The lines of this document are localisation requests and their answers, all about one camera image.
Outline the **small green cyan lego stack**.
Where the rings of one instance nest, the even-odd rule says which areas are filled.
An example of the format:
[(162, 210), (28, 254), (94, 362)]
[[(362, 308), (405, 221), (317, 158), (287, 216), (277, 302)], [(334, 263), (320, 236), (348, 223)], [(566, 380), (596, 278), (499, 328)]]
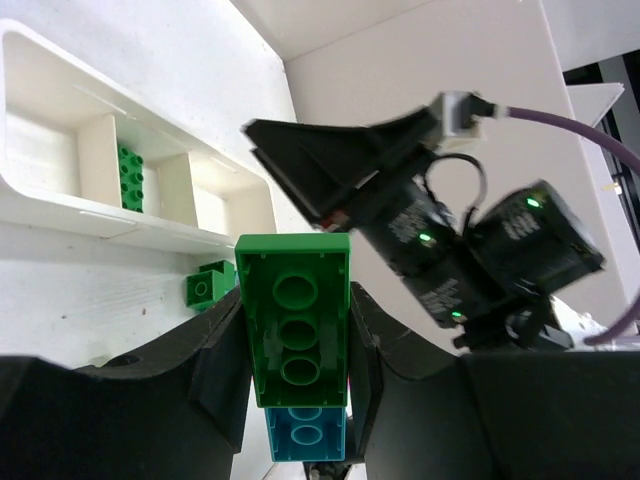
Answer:
[(228, 260), (201, 265), (186, 277), (185, 305), (197, 312), (211, 308), (237, 285), (235, 265)]

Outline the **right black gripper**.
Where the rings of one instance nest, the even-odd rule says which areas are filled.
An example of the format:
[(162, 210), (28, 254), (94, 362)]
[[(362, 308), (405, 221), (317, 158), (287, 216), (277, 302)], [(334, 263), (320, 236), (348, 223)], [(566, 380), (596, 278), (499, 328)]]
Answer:
[(565, 350), (551, 297), (601, 271), (605, 259), (582, 222), (545, 180), (517, 189), (458, 225), (427, 182), (439, 158), (417, 149), (438, 121), (426, 107), (370, 126), (255, 119), (244, 127), (252, 153), (311, 224), (356, 229), (436, 324), (462, 327), (457, 348)]

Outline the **green long lego brick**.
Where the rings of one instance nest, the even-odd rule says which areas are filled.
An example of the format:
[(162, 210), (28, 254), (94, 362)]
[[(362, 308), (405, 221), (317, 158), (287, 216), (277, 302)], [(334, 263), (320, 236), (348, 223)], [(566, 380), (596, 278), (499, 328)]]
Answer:
[(235, 246), (262, 408), (347, 403), (350, 238), (244, 234)]

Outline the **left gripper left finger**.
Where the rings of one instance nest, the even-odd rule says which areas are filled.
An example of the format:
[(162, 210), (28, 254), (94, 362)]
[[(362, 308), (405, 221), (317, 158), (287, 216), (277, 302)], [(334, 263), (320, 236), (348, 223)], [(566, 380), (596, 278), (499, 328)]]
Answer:
[(250, 360), (240, 293), (101, 367), (1, 360), (5, 479), (227, 479)]

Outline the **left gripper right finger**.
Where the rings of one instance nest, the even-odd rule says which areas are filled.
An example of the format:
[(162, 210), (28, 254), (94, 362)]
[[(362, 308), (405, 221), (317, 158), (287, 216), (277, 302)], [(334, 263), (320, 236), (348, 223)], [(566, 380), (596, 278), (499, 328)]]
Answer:
[(635, 479), (633, 351), (455, 356), (351, 287), (349, 433), (372, 479)]

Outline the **cyan lego brick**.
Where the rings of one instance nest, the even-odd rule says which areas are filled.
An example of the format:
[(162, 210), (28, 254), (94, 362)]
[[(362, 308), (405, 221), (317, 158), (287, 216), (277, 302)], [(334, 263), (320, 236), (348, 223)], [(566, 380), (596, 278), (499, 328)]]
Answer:
[(266, 408), (272, 461), (331, 462), (345, 459), (344, 407)]

